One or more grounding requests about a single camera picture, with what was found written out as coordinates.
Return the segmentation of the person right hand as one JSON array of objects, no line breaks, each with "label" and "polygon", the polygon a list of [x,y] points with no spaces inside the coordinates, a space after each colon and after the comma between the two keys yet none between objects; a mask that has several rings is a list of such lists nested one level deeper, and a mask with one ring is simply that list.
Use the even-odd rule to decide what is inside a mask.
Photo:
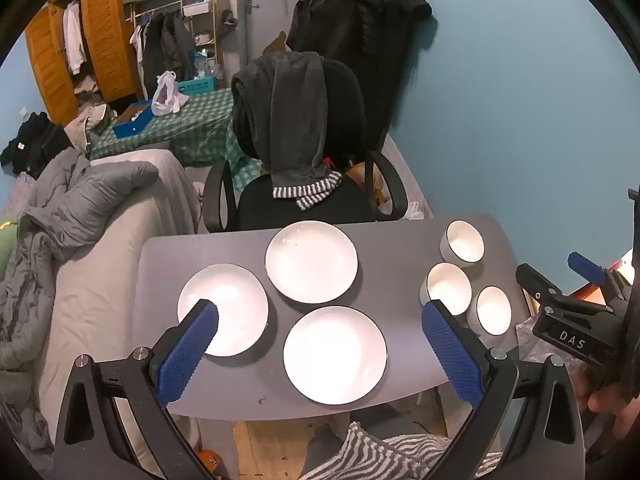
[{"label": "person right hand", "polygon": [[620,384],[612,384],[590,394],[588,408],[593,413],[613,414],[612,434],[617,440],[624,440],[639,416],[640,400],[627,401]]}]

